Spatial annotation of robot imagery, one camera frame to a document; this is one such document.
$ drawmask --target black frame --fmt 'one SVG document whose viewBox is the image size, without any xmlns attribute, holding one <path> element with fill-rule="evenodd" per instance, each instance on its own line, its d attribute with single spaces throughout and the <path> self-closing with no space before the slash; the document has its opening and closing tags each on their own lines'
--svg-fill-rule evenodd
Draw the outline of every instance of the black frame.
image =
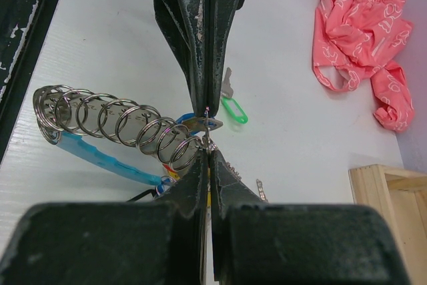
<svg viewBox="0 0 427 285">
<path fill-rule="evenodd" d="M 58 0 L 0 0 L 0 89 L 6 85 L 0 101 L 0 163 L 57 3 Z M 9 81 L 4 84 L 10 69 Z"/>
</svg>

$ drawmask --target white table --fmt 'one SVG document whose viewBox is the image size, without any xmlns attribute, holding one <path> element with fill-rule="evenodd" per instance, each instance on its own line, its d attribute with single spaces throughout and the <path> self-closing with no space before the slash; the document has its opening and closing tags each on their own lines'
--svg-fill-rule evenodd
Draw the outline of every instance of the white table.
<svg viewBox="0 0 427 285">
<path fill-rule="evenodd" d="M 349 168 L 402 165 L 395 135 L 372 116 L 369 82 L 336 95 L 314 77 L 317 2 L 246 0 L 228 41 L 234 97 L 250 121 L 238 127 L 221 108 L 225 125 L 211 136 L 248 187 L 256 192 L 255 180 L 263 181 L 271 202 L 350 203 Z M 60 0 L 0 168 L 0 253 L 35 203 L 122 201 L 143 190 L 42 138 L 31 97 L 59 83 L 134 99 L 174 118 L 191 112 L 152 0 Z"/>
</svg>

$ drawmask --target key ring bundle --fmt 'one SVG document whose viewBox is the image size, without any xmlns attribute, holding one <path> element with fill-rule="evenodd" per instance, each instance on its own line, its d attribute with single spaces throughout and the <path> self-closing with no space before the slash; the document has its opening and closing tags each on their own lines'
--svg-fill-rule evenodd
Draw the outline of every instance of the key ring bundle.
<svg viewBox="0 0 427 285">
<path fill-rule="evenodd" d="M 65 85 L 45 86 L 33 95 L 33 108 L 44 138 L 58 144 L 63 133 L 106 138 L 138 149 L 178 172 L 193 161 L 200 137 L 156 108 L 108 93 Z"/>
</svg>

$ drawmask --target green key tag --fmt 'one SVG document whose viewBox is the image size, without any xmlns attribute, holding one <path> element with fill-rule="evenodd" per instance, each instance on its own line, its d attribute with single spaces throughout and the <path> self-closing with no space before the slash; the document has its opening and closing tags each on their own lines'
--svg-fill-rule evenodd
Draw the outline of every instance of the green key tag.
<svg viewBox="0 0 427 285">
<path fill-rule="evenodd" d="M 227 109 L 228 113 L 236 120 L 238 123 L 247 123 L 248 117 L 243 111 L 243 109 L 240 107 L 240 105 L 237 103 L 234 98 L 228 99 L 226 97 L 221 97 L 221 101 L 224 105 L 224 107 Z"/>
</svg>

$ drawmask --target key chain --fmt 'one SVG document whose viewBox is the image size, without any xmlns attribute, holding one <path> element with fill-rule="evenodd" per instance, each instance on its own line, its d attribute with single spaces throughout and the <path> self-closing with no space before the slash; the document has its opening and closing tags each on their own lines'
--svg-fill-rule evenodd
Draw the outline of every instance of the key chain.
<svg viewBox="0 0 427 285">
<path fill-rule="evenodd" d="M 195 135 L 205 130 L 205 117 L 196 117 L 194 113 L 186 113 L 177 119 L 177 123 L 185 125 L 191 135 Z M 213 131 L 222 127 L 223 122 L 213 117 L 209 118 L 209 130 Z"/>
<path fill-rule="evenodd" d="M 247 123 L 249 118 L 240 107 L 238 102 L 233 98 L 234 90 L 230 84 L 230 77 L 232 76 L 232 70 L 228 67 L 226 75 L 221 84 L 221 102 L 226 108 L 227 112 L 236 120 L 238 123 Z"/>
</svg>

